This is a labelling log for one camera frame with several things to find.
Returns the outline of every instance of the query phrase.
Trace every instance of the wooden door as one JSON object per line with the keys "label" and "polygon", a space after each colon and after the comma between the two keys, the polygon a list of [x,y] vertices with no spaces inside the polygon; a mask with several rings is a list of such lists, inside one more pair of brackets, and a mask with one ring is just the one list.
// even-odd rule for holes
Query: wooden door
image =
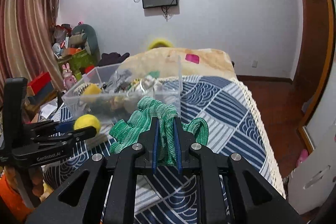
{"label": "wooden door", "polygon": [[306,100],[319,85],[327,56],[329,9],[327,0],[303,0],[303,33],[294,84],[302,88]]}

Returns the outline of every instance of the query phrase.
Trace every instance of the clear plastic box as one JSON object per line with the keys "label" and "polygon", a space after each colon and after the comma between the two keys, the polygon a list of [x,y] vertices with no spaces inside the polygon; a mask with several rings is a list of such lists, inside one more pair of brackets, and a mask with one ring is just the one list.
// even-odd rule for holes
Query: clear plastic box
{"label": "clear plastic box", "polygon": [[[155,84],[147,88],[146,82],[142,80],[141,88],[137,90],[118,90],[123,79],[126,79],[124,85],[136,79],[151,79]],[[80,95],[80,87],[86,83],[97,84],[98,87],[106,83],[108,88],[100,94]],[[95,67],[68,90],[62,99],[74,118],[92,114],[101,123],[116,123],[120,119],[127,121],[137,110],[138,101],[145,95],[174,105],[180,117],[181,91],[181,61],[178,55],[160,60],[132,57],[121,64]]]}

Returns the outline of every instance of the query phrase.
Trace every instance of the pink patch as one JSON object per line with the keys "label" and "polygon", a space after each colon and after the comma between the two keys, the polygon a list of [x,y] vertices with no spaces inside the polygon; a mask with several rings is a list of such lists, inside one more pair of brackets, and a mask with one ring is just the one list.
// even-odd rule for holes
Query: pink patch
{"label": "pink patch", "polygon": [[199,64],[200,63],[200,57],[196,54],[186,54],[185,59],[187,61],[190,61],[192,63]]}

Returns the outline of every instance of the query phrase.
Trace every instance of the dark cloth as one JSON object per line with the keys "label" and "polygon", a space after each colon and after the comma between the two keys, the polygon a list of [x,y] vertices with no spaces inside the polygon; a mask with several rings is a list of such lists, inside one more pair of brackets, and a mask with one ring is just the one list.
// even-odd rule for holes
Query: dark cloth
{"label": "dark cloth", "polygon": [[101,55],[101,60],[98,63],[98,67],[122,63],[129,56],[130,54],[128,52],[126,52],[122,56],[117,52],[111,52],[110,54],[103,53]]}

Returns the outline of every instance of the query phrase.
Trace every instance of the beige blanket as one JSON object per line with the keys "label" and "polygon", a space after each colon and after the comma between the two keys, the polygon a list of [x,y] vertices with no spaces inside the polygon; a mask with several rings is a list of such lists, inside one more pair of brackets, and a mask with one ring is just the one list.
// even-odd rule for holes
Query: beige blanket
{"label": "beige blanket", "polygon": [[[235,70],[232,66],[229,55],[220,50],[202,49],[190,50],[187,48],[154,48],[127,58],[121,65],[139,73],[143,77],[150,71],[160,70],[160,77],[175,76],[176,64],[171,61],[172,56],[180,56],[182,75],[209,75],[220,76],[226,79],[236,78]],[[199,63],[186,60],[186,57],[196,55]],[[141,65],[132,69],[133,64],[139,64],[135,60],[141,60]]]}

